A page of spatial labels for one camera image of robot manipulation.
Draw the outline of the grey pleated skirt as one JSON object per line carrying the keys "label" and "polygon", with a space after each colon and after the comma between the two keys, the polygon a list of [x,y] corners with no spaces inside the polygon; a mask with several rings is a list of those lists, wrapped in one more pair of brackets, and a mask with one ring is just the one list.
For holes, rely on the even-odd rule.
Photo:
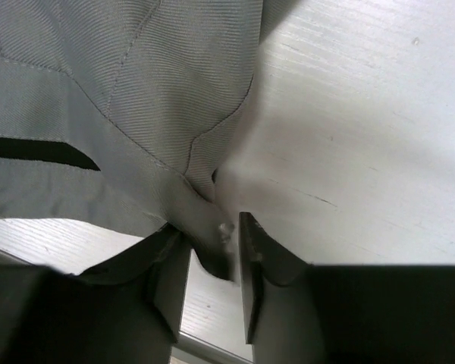
{"label": "grey pleated skirt", "polygon": [[213,175],[249,98],[265,1],[0,1],[0,219],[185,233],[232,275]]}

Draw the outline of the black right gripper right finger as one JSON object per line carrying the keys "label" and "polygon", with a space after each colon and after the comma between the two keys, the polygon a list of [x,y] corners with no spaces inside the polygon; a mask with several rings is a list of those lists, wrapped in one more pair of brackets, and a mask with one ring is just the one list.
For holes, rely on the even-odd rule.
{"label": "black right gripper right finger", "polygon": [[314,265],[239,215],[256,363],[455,363],[455,265]]}

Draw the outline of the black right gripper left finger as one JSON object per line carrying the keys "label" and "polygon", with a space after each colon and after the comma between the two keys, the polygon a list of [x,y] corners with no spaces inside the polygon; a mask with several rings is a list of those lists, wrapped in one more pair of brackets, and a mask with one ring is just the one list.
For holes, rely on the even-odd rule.
{"label": "black right gripper left finger", "polygon": [[80,275],[0,252],[0,363],[167,363],[190,246],[170,225]]}

